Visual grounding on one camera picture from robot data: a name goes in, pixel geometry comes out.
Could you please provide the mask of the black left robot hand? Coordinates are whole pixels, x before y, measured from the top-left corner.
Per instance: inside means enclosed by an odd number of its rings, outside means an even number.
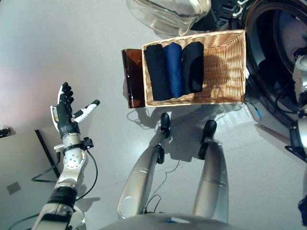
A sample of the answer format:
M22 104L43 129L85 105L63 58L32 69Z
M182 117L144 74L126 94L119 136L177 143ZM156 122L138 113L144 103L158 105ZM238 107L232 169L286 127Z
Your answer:
M58 92L57 104L50 106L52 122L61 139L71 133L80 134L78 124L87 118L100 104L99 100L94 100L86 107L73 113L71 107L73 101L72 88L67 82L64 82Z

